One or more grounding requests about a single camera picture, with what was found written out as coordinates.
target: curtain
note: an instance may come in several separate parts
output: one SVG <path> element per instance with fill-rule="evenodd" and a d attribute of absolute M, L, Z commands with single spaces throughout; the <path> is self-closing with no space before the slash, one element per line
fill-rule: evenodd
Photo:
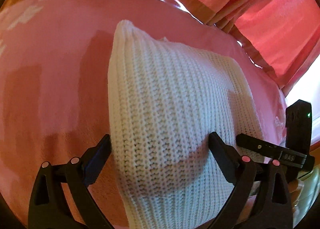
<path fill-rule="evenodd" d="M 2 9 L 18 1 L 6 0 Z M 179 1 L 202 23 L 239 40 L 285 94 L 320 53 L 315 49 L 320 9 L 314 0 Z"/>

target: silver screw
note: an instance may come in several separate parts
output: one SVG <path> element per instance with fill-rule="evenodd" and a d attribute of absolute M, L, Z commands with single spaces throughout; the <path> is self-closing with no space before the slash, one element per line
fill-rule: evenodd
<path fill-rule="evenodd" d="M 72 160 L 71 160 L 71 163 L 72 164 L 77 164 L 78 162 L 79 162 L 79 158 L 73 158 Z"/>
<path fill-rule="evenodd" d="M 49 162 L 44 162 L 44 163 L 42 163 L 42 165 L 41 165 L 41 167 L 43 167 L 43 168 L 46 168 L 47 166 L 49 166 Z"/>

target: white knit pillow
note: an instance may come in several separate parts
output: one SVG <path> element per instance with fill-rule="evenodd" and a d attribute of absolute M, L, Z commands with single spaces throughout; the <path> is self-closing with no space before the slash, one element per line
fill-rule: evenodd
<path fill-rule="evenodd" d="M 216 131 L 233 146 L 239 133 L 263 139 L 239 65 L 155 40 L 124 20 L 114 36 L 108 96 L 112 151 L 130 229 L 193 229 L 216 217 L 233 185 L 209 152 L 209 133 Z"/>

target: pink mattress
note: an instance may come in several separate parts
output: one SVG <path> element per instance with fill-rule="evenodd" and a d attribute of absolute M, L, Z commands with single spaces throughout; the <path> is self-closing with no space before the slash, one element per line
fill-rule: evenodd
<path fill-rule="evenodd" d="M 154 38 L 234 58 L 265 140 L 283 139 L 282 92 L 218 28 L 159 0 L 24 0 L 0 13 L 0 191 L 25 224 L 41 163 L 66 163 L 109 132 L 108 61 L 122 19 Z M 113 225 L 127 226 L 112 160 L 90 191 Z"/>

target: curtain fold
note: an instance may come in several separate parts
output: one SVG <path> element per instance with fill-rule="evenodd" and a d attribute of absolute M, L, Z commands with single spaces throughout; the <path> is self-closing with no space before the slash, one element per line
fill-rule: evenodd
<path fill-rule="evenodd" d="M 6 0 L 1 9 L 18 1 Z M 320 25 L 320 9 L 314 0 L 179 1 L 202 23 L 215 25 L 243 43 L 251 60 L 285 94 L 320 53 L 313 51 Z"/>

